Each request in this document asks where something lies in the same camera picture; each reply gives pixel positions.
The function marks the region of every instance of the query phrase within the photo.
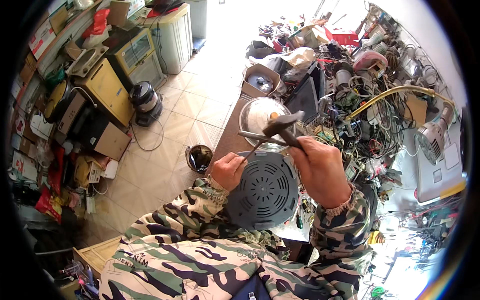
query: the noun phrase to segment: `hand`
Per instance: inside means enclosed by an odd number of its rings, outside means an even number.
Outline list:
[[[243,156],[230,152],[213,163],[210,175],[225,190],[230,192],[240,183],[241,174],[248,163],[246,160],[242,163],[242,160]]]
[[[290,147],[307,193],[323,208],[339,207],[352,193],[343,171],[342,155],[338,148],[322,144],[312,137],[297,139],[305,152]]]

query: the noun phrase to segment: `gray plastic base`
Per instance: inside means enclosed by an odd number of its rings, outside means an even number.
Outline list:
[[[230,221],[248,230],[284,223],[292,217],[298,201],[294,168],[275,152],[255,151],[248,161],[240,184],[228,196],[226,210]]]

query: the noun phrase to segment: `camouflage jacket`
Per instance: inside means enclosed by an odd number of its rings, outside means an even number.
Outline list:
[[[372,257],[370,209],[355,189],[341,207],[316,211],[310,266],[286,261],[288,250],[269,230],[228,223],[228,192],[210,177],[144,215],[127,229],[103,269],[100,299],[230,299],[259,276],[272,299],[356,299]]]

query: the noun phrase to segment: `red box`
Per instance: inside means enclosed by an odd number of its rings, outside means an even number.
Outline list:
[[[358,47],[359,45],[359,36],[352,30],[325,26],[325,34],[329,40],[333,39],[343,46],[352,45]]]

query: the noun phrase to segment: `stainless steel pot lid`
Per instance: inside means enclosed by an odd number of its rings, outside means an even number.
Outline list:
[[[272,98],[261,97],[255,98],[247,102],[240,111],[239,125],[240,130],[249,131],[256,134],[263,134],[262,130],[267,125],[268,121],[281,115],[290,115],[290,111],[280,102]],[[295,125],[291,129],[295,134]],[[273,136],[276,139],[283,140],[278,134]],[[258,140],[245,138],[252,146],[257,145]],[[263,143],[258,148],[259,151],[273,151],[280,152],[286,149],[273,143]]]

